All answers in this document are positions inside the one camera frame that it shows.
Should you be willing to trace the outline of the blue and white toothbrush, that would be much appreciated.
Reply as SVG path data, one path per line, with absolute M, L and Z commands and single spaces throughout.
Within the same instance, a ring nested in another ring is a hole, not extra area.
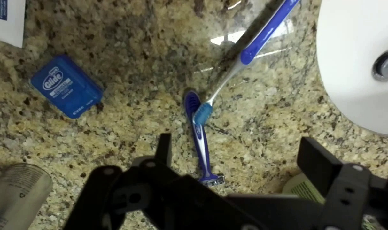
M 197 111 L 192 116 L 192 122 L 195 125 L 204 125 L 213 112 L 213 101 L 216 99 L 218 93 L 228 83 L 228 81 L 238 72 L 248 66 L 261 49 L 267 44 L 273 33 L 277 30 L 280 24 L 292 12 L 294 7 L 300 0 L 283 0 L 277 10 L 273 13 L 271 18 L 261 27 L 252 40 L 245 48 L 237 55 L 234 63 L 225 74 L 224 79 L 218 84 L 207 101 L 202 103 Z

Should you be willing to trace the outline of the sink overflow hole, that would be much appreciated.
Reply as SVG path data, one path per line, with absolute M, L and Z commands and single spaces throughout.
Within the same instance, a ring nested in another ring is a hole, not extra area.
M 377 81 L 388 81 L 388 50 L 374 61 L 372 65 L 372 77 Z

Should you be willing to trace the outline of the white paper packet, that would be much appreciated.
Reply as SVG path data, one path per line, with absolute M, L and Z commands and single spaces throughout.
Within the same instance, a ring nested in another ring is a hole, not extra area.
M 22 48 L 26 0 L 0 0 L 0 41 Z

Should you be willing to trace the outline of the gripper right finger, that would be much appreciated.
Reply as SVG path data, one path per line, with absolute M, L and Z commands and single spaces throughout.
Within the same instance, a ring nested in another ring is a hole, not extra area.
M 374 216 L 388 230 L 388 177 L 356 163 L 344 163 L 311 137 L 302 137 L 297 165 L 325 198 L 314 230 L 361 230 Z

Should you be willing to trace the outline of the silver cylindrical can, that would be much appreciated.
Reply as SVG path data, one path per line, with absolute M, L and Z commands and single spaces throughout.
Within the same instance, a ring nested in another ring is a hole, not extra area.
M 53 188 L 39 166 L 19 163 L 0 176 L 0 230 L 28 230 Z

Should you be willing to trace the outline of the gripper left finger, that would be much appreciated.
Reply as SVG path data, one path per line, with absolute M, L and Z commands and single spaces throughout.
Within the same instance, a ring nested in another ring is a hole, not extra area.
M 245 216 L 238 208 L 170 169 L 171 143 L 171 134 L 161 134 L 155 155 L 137 159 L 126 171 L 95 168 L 64 230 L 120 230 L 133 211 L 142 211 L 159 230 L 241 230 Z

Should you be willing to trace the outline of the white sink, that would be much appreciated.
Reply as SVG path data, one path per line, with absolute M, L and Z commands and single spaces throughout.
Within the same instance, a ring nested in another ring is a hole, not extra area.
M 336 108 L 358 126 L 388 137 L 388 81 L 372 77 L 388 50 L 388 0 L 322 0 L 318 66 Z

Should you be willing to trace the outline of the pale green round container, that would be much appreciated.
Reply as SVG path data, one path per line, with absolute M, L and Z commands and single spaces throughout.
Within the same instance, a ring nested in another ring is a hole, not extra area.
M 289 179 L 282 189 L 282 194 L 297 195 L 300 198 L 308 199 L 321 204 L 324 204 L 325 202 L 325 198 L 323 198 L 323 196 L 303 173 Z

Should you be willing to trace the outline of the blue shaving razor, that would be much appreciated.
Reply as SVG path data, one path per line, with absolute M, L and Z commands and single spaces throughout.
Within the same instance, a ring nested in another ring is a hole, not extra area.
M 183 105 L 188 122 L 191 126 L 192 137 L 194 140 L 195 150 L 198 156 L 202 176 L 199 182 L 204 186 L 216 186 L 224 184 L 225 176 L 223 174 L 212 173 L 210 164 L 210 153 L 205 129 L 200 124 L 195 124 L 193 121 L 194 113 L 200 107 L 200 97 L 194 90 L 188 90 L 183 97 Z

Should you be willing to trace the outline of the blue dental floss box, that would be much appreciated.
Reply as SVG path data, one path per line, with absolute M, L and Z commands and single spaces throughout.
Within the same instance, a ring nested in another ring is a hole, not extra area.
M 45 64 L 30 84 L 70 119 L 78 119 L 103 97 L 103 90 L 65 54 Z

